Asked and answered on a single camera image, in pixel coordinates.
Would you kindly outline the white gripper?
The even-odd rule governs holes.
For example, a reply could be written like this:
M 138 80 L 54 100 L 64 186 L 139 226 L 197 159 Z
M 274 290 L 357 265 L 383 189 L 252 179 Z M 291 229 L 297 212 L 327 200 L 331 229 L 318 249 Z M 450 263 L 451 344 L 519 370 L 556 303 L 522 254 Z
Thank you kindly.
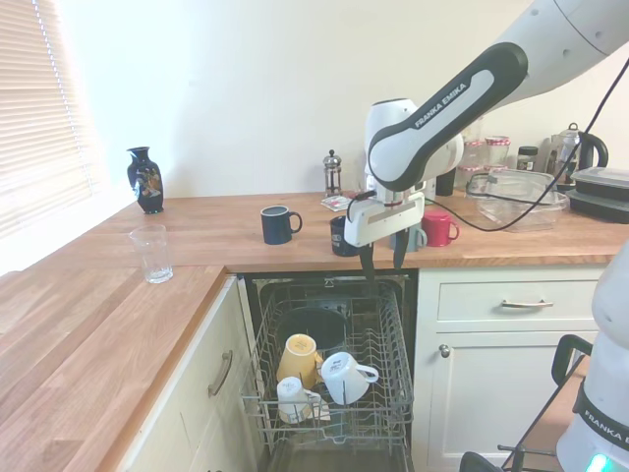
M 398 205 L 388 206 L 369 196 L 352 200 L 346 212 L 345 240 L 360 248 L 363 274 L 369 284 L 374 284 L 373 243 L 395 233 L 393 265 L 401 269 L 406 256 L 409 230 L 421 222 L 425 210 L 425 196 L 415 193 Z

